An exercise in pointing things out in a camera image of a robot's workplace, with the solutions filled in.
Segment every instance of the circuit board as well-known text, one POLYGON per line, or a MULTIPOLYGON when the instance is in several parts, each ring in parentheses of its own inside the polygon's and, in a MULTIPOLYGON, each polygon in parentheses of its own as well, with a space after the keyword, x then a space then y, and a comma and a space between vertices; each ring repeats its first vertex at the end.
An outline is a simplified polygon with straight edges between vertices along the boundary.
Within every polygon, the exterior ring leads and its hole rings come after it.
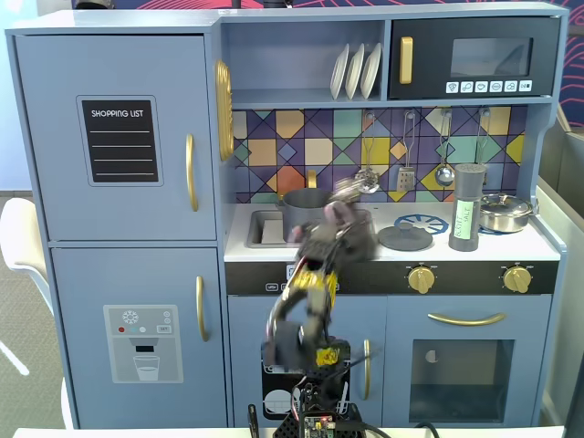
POLYGON ((332 416, 304 417, 304 438, 335 438, 337 425, 332 416))

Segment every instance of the chalkboard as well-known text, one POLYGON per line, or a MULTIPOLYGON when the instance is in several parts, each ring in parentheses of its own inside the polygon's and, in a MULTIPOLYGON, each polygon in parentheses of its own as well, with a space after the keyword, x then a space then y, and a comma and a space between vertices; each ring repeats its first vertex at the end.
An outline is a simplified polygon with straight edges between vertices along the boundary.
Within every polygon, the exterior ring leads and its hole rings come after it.
POLYGON ((94 183, 156 183, 156 141, 149 100, 83 100, 94 183))

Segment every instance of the salt shaker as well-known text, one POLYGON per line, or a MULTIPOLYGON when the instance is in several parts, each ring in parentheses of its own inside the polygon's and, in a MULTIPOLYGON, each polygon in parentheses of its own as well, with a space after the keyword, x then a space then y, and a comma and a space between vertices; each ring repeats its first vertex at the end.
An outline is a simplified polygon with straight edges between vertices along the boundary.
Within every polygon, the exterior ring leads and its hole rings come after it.
POLYGON ((454 167, 454 210, 448 245, 456 251, 474 251, 478 247, 478 226, 486 167, 464 163, 454 167))

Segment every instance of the microwave handle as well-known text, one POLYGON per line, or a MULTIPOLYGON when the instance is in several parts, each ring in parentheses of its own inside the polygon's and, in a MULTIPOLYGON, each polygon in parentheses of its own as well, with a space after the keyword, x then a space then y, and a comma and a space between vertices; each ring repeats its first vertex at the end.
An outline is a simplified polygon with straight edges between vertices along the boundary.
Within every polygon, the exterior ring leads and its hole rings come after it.
POLYGON ((413 64, 413 38, 411 36, 401 37, 400 53, 400 83, 412 83, 412 64, 413 64))

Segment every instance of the geometric tile pattern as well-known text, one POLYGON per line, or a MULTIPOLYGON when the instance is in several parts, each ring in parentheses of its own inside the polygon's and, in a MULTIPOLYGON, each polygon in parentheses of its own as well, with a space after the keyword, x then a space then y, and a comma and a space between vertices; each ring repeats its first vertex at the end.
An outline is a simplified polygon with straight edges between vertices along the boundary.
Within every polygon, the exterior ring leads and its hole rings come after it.
POLYGON ((415 109, 415 125, 407 126, 406 142, 412 134, 410 165, 416 184, 410 192, 397 192, 399 169, 405 165, 403 114, 408 109, 287 109, 234 111, 237 201, 274 203, 279 194, 304 187, 310 170, 317 173, 318 187, 332 190, 336 181, 353 176, 370 164, 380 175, 380 189, 363 194, 363 202, 449 202, 453 188, 438 185, 434 171, 442 147, 448 162, 475 162, 477 138, 484 144, 487 167, 485 193, 516 190, 525 138, 525 106, 492 107, 489 135, 479 128, 479 107, 453 107, 451 139, 442 126, 441 109, 415 109), (364 117, 372 111, 375 123, 364 117))

